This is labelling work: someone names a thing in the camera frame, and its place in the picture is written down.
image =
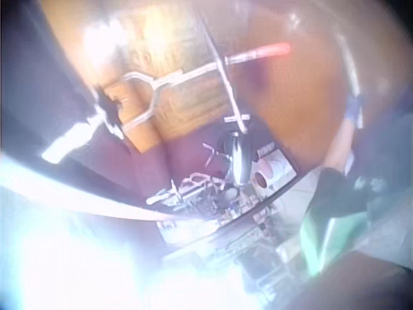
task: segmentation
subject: metal rod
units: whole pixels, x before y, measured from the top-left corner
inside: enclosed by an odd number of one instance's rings
[[[260,58],[264,58],[264,57],[270,57],[270,56],[283,56],[286,55],[290,52],[290,45],[288,43],[276,43],[273,45],[267,45],[267,46],[261,46],[259,48],[253,48],[252,50],[246,51],[246,52],[242,52],[242,53],[238,53],[235,54],[233,56],[229,56],[229,57],[224,57],[224,62],[225,65],[233,65],[236,63],[244,63],[246,61],[251,61],[251,60],[255,60],[255,59],[260,59]],[[149,107],[146,111],[144,111],[144,113],[138,115],[136,118],[128,121],[127,123],[125,123],[123,125],[123,130],[128,131],[132,128],[134,128],[136,125],[141,124],[145,121],[147,121],[149,118],[151,118],[154,115],[154,110],[156,108],[156,106],[159,103],[159,97],[160,97],[160,92],[163,90],[163,88],[165,86],[170,86],[170,87],[174,87],[177,85],[180,85],[186,81],[189,81],[190,79],[195,79],[199,76],[202,76],[203,74],[206,74],[207,72],[211,72],[214,70],[219,70],[219,65],[217,61],[213,61],[210,63],[207,63],[199,68],[193,69],[191,71],[185,72],[183,73],[182,70],[177,70],[175,72],[169,73],[165,76],[161,76],[159,78],[154,78],[153,76],[150,76],[148,74],[139,72],[139,71],[132,71],[132,72],[128,72],[126,74],[124,74],[123,76],[103,85],[103,88],[110,88],[115,86],[116,84],[123,82],[123,81],[130,81],[133,79],[137,79],[140,80],[142,82],[148,83],[151,85],[151,87],[155,90],[154,92],[154,96],[151,99],[151,103],[149,104]],[[230,96],[230,101],[233,102],[231,100],[231,98],[235,101],[234,98],[234,93],[232,91],[232,87],[229,83],[229,88],[230,90],[228,90],[227,88],[227,84],[226,84],[226,90],[228,92],[228,95]],[[236,109],[234,110],[234,115],[230,116],[229,118],[227,118],[229,121],[236,121],[239,124],[239,120],[241,120],[242,125],[243,124],[243,120],[249,120],[248,117],[246,117],[245,115],[241,115],[239,113],[238,110],[238,106],[235,102],[234,104]]]
[[[131,119],[130,121],[125,123],[122,126],[122,129],[124,131],[128,131],[128,130],[134,128],[135,126],[146,122],[148,119],[150,119],[154,115],[155,108],[159,103],[159,98],[161,97],[161,92],[166,86],[167,86],[167,84],[164,84],[164,85],[158,87],[157,90],[155,90],[154,95],[152,96],[152,99],[150,100],[150,104],[149,104],[148,109],[146,111],[144,111],[144,113],[138,115],[136,118]]]
[[[225,90],[227,91],[229,100],[231,102],[232,110],[234,111],[234,115],[237,119],[238,127],[243,134],[246,134],[248,130],[241,118],[241,113],[239,111],[238,104],[235,99],[234,90],[232,89],[231,82],[228,78],[225,60],[218,53],[218,50],[215,46],[214,39],[212,39],[212,36],[210,35],[208,31],[204,16],[201,14],[201,12],[197,8],[194,8],[194,10],[196,11],[196,14],[199,16],[199,20],[201,21],[203,30],[206,35],[206,41],[215,57],[215,60],[217,63],[217,69],[218,69],[219,74],[221,75],[222,82],[224,83]]]

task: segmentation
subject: hand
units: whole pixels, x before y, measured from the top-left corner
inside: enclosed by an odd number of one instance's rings
[[[353,95],[348,95],[346,99],[346,112],[344,118],[349,119],[353,124],[357,125],[357,120],[360,113],[360,107],[363,104],[363,97],[358,95],[353,97]]]

